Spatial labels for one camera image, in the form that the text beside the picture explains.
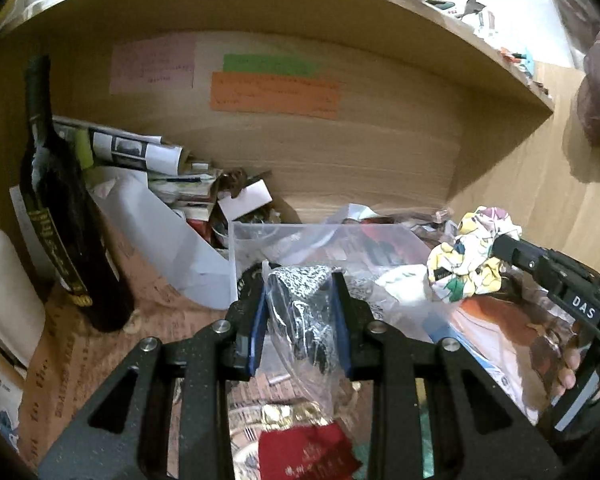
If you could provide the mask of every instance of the wooden shelf board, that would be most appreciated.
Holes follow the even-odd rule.
[[[418,0],[43,0],[21,34],[124,40],[170,30],[285,34],[366,50],[489,95],[553,110],[552,100],[451,16]]]

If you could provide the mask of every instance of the wine bottle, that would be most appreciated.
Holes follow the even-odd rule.
[[[97,330],[113,332],[128,321],[134,300],[104,246],[80,163],[54,129],[50,68],[47,56],[36,56],[26,71],[29,140],[20,191],[62,287]]]

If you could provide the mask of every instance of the rolled newspaper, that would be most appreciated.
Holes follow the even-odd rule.
[[[87,130],[93,153],[106,162],[134,170],[178,175],[189,150],[167,144],[161,136],[133,134],[118,128],[54,116],[56,130]]]

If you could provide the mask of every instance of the finger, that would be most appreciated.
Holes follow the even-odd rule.
[[[558,372],[558,379],[562,383],[562,386],[567,388],[573,388],[576,384],[576,374],[570,368],[563,368]]]
[[[563,396],[567,389],[562,386],[558,381],[554,383],[554,387],[551,389],[552,397],[560,397]]]
[[[575,348],[569,348],[562,354],[564,362],[571,368],[571,370],[577,370],[580,366],[580,352]]]

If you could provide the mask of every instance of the bottle label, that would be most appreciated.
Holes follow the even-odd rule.
[[[120,273],[118,272],[118,268],[116,267],[116,264],[113,263],[113,258],[111,257],[109,250],[107,249],[106,245],[104,244],[104,238],[100,239],[100,243],[102,244],[102,248],[104,249],[104,255],[107,259],[107,263],[109,264],[109,267],[111,267],[111,272],[113,272],[113,275],[116,277],[116,280],[120,281]]]
[[[46,254],[51,258],[54,267],[60,275],[62,287],[71,296],[77,306],[91,306],[93,300],[89,296],[80,275],[75,270],[74,264],[66,252],[66,248],[58,235],[54,220],[49,214],[49,209],[29,211],[31,224],[39,240],[45,248]]]

